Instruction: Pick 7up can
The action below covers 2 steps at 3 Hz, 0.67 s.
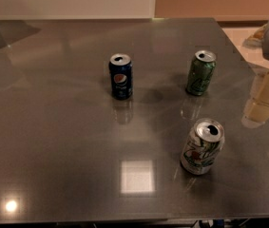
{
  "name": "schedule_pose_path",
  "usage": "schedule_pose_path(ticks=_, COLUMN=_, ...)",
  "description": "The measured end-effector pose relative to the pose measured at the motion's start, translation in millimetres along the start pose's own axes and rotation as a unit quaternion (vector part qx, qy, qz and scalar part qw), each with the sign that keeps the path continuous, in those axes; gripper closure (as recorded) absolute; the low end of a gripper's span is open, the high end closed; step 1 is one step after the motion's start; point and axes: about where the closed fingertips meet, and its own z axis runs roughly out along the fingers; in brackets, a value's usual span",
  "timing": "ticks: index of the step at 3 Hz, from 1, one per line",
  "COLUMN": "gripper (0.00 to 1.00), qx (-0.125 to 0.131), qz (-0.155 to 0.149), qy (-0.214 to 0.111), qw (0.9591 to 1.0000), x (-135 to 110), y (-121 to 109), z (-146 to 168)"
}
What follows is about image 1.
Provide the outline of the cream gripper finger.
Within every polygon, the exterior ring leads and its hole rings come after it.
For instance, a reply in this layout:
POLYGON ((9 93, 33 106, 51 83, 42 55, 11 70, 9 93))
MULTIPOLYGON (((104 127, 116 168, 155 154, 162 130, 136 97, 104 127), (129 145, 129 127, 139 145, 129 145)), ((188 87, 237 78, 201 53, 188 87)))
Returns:
POLYGON ((257 71, 250 98, 243 110, 242 124, 248 128, 257 128, 269 120, 269 69, 257 71))

